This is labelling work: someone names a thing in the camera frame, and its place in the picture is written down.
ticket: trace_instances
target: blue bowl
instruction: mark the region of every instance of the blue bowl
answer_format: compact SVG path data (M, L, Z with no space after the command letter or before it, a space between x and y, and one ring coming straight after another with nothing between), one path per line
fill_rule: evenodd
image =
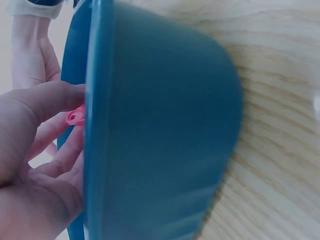
M242 89L226 52L146 10L86 0L61 79L87 88L84 211L70 238L191 240L241 126Z

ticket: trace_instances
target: pink plastic clip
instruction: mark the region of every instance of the pink plastic clip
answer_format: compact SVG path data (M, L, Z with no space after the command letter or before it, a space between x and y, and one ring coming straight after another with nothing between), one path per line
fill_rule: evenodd
M85 105L80 106L76 110L73 110L69 112L69 114L66 116L66 122L70 126L81 126L85 124Z

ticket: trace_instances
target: hand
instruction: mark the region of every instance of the hand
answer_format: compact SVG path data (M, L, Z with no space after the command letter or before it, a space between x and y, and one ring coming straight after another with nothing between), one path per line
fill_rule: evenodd
M48 38L51 20L18 15L12 24L12 82L14 89L26 89L60 79L61 68Z
M81 126L50 163L33 169L28 161L67 129L62 111L83 102L84 86L63 81L0 96L0 239L53 240L81 212Z

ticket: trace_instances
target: wood grain surface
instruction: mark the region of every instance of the wood grain surface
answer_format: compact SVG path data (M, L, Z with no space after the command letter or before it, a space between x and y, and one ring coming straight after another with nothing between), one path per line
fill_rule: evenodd
M237 66L239 143L198 240L320 240L320 0L125 0L206 33Z

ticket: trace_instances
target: white sleeve cuff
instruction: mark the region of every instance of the white sleeve cuff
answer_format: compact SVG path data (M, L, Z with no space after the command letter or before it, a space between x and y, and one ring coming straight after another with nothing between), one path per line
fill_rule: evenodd
M37 5L28 0L10 0L6 11L12 15L34 15L37 17L56 19L63 2L55 6Z

